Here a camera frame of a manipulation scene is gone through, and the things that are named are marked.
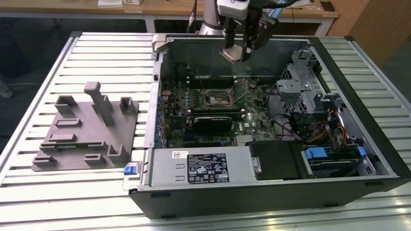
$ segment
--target sticker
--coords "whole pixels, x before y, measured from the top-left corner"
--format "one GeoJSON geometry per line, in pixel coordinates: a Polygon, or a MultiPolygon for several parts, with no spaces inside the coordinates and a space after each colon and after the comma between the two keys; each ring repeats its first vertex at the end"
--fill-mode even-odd
{"type": "Polygon", "coordinates": [[[173,151],[172,152],[172,158],[173,159],[185,159],[188,155],[186,151],[173,151]]]}
{"type": "Polygon", "coordinates": [[[225,153],[185,156],[189,184],[229,182],[225,153]]]}
{"type": "Polygon", "coordinates": [[[142,13],[142,11],[124,11],[124,13],[142,13]]]}

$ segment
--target aluminum extrusion table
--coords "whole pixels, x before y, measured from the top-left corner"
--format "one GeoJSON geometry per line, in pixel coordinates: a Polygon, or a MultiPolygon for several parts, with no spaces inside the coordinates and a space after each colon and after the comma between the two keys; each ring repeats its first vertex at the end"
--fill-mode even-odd
{"type": "MultiPolygon", "coordinates": [[[[142,158],[153,75],[152,34],[73,33],[0,155],[0,230],[409,230],[411,184],[341,207],[157,219],[144,217],[122,190],[122,169],[33,172],[32,159],[61,94],[89,101],[86,81],[101,82],[110,100],[140,103],[132,160],[142,158]]],[[[321,38],[377,124],[411,164],[411,106],[355,42],[321,38]]],[[[323,73],[331,90],[335,89],[323,73]]]]}

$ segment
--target table leg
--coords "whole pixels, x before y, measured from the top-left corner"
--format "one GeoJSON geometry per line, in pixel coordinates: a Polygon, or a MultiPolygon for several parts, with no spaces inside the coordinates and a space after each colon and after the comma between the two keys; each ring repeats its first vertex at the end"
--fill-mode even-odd
{"type": "Polygon", "coordinates": [[[315,36],[327,36],[328,30],[331,28],[333,18],[324,18],[319,28],[316,29],[315,36]]]}
{"type": "Polygon", "coordinates": [[[154,33],[154,15],[144,15],[146,33],[154,33]]]}

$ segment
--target motherboard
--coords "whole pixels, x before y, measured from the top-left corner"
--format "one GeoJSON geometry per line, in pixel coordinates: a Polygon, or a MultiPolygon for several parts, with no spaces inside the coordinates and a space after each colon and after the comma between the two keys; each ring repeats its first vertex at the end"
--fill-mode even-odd
{"type": "Polygon", "coordinates": [[[165,79],[166,147],[244,146],[250,141],[275,140],[264,105],[269,87],[252,76],[165,79]]]}

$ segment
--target table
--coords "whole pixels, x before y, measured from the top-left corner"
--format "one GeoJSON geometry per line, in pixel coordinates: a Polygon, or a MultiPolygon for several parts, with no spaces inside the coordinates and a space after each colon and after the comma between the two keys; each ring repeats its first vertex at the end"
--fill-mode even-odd
{"type": "MultiPolygon", "coordinates": [[[[149,220],[122,190],[121,168],[30,170],[57,111],[52,103],[66,93],[76,101],[89,101],[89,96],[81,93],[86,81],[101,82],[101,92],[110,100],[126,96],[140,103],[132,161],[142,159],[154,64],[152,37],[140,33],[73,33],[69,37],[0,155],[1,231],[407,230],[411,183],[340,207],[149,220]]],[[[408,101],[355,42],[341,37],[320,38],[320,41],[409,166],[408,101]]],[[[332,78],[324,71],[321,74],[335,92],[332,78]]]]}
{"type": "MultiPolygon", "coordinates": [[[[154,20],[186,20],[192,0],[144,0],[141,5],[124,4],[121,8],[98,9],[97,0],[1,0],[0,17],[22,18],[86,18],[86,19],[142,19],[146,32],[154,32],[154,20]]],[[[204,0],[198,0],[197,20],[202,19],[204,0]]],[[[325,36],[336,12],[285,9],[279,18],[285,23],[320,24],[316,36],[325,36]]]]}

